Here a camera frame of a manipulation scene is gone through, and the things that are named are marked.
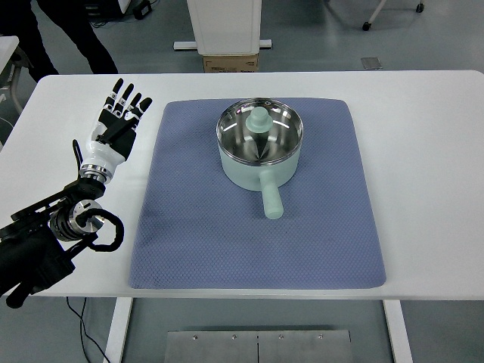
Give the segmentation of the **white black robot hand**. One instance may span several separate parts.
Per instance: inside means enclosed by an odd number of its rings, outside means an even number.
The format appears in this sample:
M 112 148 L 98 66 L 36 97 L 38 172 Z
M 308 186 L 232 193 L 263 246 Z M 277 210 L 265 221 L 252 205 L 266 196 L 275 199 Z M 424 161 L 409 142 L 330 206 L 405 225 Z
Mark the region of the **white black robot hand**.
M 82 168 L 114 169 L 127 161 L 136 138 L 136 128 L 152 103 L 140 93 L 132 95 L 134 85 L 118 79 L 107 96 L 92 136 L 86 144 Z

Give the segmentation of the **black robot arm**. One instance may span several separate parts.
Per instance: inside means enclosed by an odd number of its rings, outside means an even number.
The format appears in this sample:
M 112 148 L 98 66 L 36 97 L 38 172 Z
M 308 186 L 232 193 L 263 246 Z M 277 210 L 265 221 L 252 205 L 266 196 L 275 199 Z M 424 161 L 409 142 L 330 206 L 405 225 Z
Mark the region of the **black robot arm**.
M 124 239 L 121 219 L 97 199 L 105 192 L 101 176 L 78 176 L 62 191 L 12 215 L 1 229 L 1 293 L 8 307 L 71 275 L 73 258 L 84 249 L 110 253 Z

